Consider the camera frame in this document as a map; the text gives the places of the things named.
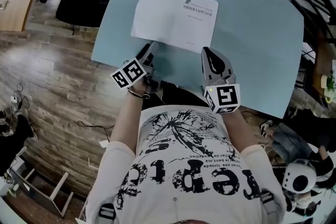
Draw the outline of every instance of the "light blue tabletop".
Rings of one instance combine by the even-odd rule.
[[[211,47],[232,63],[241,104],[282,118],[300,63],[303,17],[288,0],[217,0]],[[120,67],[147,40],[131,37],[138,0],[110,0],[92,60]],[[161,44],[154,66],[162,80],[199,89],[201,55]]]

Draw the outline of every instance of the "book page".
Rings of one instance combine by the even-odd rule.
[[[210,47],[215,0],[139,0],[131,35],[201,53]]]

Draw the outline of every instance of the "chair seat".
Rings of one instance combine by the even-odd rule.
[[[99,27],[106,8],[101,0],[61,0],[56,18],[72,25]]]

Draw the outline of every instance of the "white t-shirt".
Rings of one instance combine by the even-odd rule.
[[[89,223],[282,222],[285,197],[265,151],[255,145],[239,153],[207,108],[143,111],[136,152],[120,142],[107,147],[88,198]],[[112,204],[114,221],[102,213]]]

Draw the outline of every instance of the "black bracelet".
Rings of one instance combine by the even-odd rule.
[[[130,89],[128,89],[128,92],[129,92],[131,95],[133,95],[133,96],[135,96],[135,97],[138,97],[138,98],[142,98],[142,99],[149,99],[149,98],[151,97],[151,96],[150,96],[149,94],[147,94],[147,93],[145,93],[143,96],[141,96],[141,95],[139,95],[139,94],[137,94],[137,93],[131,91]]]

